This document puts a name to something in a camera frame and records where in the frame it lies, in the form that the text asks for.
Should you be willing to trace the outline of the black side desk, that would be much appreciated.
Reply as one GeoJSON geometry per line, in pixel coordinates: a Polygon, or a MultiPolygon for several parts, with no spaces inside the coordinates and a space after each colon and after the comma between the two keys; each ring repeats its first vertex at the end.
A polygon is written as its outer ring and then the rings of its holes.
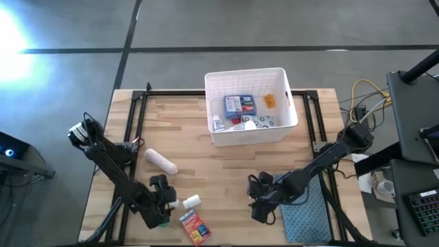
{"type": "Polygon", "coordinates": [[[407,161],[436,165],[436,158],[419,133],[422,128],[439,124],[439,81],[422,75],[415,84],[408,85],[401,81],[397,72],[389,72],[386,77],[402,157],[407,161]]]}

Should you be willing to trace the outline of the red medicine carton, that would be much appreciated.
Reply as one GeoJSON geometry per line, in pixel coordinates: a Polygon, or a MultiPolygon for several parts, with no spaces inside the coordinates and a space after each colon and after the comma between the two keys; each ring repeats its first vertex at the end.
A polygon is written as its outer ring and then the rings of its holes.
{"type": "Polygon", "coordinates": [[[203,244],[211,236],[209,228],[194,209],[180,217],[179,221],[195,246],[203,244]]]}

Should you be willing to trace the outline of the white pouch with ring print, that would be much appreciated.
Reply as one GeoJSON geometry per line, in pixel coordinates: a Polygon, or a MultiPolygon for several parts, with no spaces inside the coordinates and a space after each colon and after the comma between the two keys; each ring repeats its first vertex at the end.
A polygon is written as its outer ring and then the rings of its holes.
{"type": "Polygon", "coordinates": [[[271,128],[278,126],[276,119],[271,115],[242,115],[241,120],[253,121],[257,128],[271,128]]]}

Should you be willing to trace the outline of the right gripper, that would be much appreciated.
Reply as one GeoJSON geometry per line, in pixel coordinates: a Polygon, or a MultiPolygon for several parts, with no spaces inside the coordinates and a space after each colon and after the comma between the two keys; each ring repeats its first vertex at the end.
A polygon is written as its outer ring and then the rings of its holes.
{"type": "Polygon", "coordinates": [[[271,213],[271,211],[264,204],[257,204],[257,201],[262,199],[265,200],[266,204],[279,205],[280,202],[278,201],[278,190],[264,190],[256,187],[248,187],[247,195],[250,199],[253,199],[253,202],[249,204],[252,209],[251,218],[260,223],[267,223],[268,215],[271,213]]]}

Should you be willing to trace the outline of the black pole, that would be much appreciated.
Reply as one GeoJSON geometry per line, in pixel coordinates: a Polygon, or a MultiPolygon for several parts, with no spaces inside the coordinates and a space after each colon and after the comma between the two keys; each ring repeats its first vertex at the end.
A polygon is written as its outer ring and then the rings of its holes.
{"type": "Polygon", "coordinates": [[[400,79],[403,83],[412,85],[417,78],[428,72],[428,70],[437,64],[439,64],[439,49],[435,50],[435,52],[427,56],[424,60],[420,61],[408,72],[401,75],[400,79]]]}

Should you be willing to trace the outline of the blue first aid kit box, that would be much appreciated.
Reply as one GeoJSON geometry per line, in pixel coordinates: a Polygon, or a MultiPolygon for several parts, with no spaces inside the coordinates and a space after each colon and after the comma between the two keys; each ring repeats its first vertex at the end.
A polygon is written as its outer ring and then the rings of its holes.
{"type": "Polygon", "coordinates": [[[252,95],[227,95],[224,97],[224,115],[235,119],[242,115],[256,115],[257,105],[252,95]]]}

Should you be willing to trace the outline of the white mug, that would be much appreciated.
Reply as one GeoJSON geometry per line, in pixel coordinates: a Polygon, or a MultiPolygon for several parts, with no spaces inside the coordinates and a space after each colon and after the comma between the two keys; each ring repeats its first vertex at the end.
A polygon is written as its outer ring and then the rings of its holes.
{"type": "Polygon", "coordinates": [[[383,180],[376,186],[376,191],[381,195],[395,197],[394,183],[390,180],[383,180]]]}

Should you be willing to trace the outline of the blue patterned cloth pad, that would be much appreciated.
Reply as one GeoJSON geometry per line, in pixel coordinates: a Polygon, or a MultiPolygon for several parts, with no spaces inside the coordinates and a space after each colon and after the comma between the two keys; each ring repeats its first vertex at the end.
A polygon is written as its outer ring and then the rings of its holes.
{"type": "MultiPolygon", "coordinates": [[[[289,243],[318,244],[332,239],[328,212],[320,179],[311,179],[308,201],[300,206],[281,205],[285,235],[289,243]]],[[[307,191],[297,199],[304,202],[307,191]]]]}

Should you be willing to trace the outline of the black device with blue light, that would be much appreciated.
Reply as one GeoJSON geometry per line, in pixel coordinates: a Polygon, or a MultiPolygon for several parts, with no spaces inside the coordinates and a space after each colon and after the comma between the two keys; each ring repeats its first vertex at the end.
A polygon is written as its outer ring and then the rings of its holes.
{"type": "Polygon", "coordinates": [[[31,172],[52,179],[55,171],[33,146],[4,132],[0,132],[0,168],[31,172]]]}

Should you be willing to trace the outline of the white paper sheet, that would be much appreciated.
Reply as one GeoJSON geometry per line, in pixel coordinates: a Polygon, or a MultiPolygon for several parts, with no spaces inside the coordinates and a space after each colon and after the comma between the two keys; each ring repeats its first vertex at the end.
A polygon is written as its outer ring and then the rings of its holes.
{"type": "MultiPolygon", "coordinates": [[[[354,162],[362,161],[366,158],[368,158],[368,155],[365,154],[351,154],[352,160],[354,162]]],[[[361,175],[358,177],[358,184],[361,192],[364,193],[372,193],[372,187],[371,187],[371,174],[367,173],[364,175],[361,175]]]]}

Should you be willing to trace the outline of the white perforated plastic basket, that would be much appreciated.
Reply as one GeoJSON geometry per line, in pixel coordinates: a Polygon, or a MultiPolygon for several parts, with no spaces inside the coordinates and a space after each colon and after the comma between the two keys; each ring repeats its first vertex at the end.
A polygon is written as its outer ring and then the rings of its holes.
{"type": "Polygon", "coordinates": [[[220,71],[204,77],[208,129],[217,147],[280,141],[298,125],[298,115],[292,99],[287,74],[280,67],[220,71]],[[264,95],[273,94],[274,108],[268,108],[264,95]],[[227,95],[252,95],[257,105],[256,115],[271,115],[278,126],[255,130],[227,131],[233,126],[224,115],[224,97],[227,95]],[[215,132],[213,116],[222,118],[225,131],[215,132]]]}

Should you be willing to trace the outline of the white gauze bandage roll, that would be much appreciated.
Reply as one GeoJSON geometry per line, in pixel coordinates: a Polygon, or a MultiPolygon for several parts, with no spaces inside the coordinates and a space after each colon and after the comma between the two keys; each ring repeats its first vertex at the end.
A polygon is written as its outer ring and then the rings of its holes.
{"type": "Polygon", "coordinates": [[[154,149],[151,148],[146,149],[145,158],[149,163],[161,168],[167,174],[176,175],[178,173],[177,165],[175,165],[170,160],[159,154],[154,149]]]}

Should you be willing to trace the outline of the black table frame rails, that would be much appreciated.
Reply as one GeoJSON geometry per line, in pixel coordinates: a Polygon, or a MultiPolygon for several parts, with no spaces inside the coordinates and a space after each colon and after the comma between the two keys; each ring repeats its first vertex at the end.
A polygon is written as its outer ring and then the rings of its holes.
{"type": "MultiPolygon", "coordinates": [[[[285,245],[283,220],[268,226],[254,221],[246,195],[249,174],[279,174],[304,167],[321,141],[334,141],[342,116],[334,89],[294,89],[299,123],[276,143],[218,148],[208,131],[205,93],[202,89],[116,90],[110,103],[105,135],[113,142],[141,137],[178,166],[168,178],[184,200],[198,194],[196,212],[208,226],[210,246],[285,245]]],[[[104,174],[96,174],[75,247],[189,246],[191,239],[179,218],[178,207],[169,227],[150,229],[139,214],[121,209],[98,242],[87,239],[110,211],[116,195],[104,174]]]]}

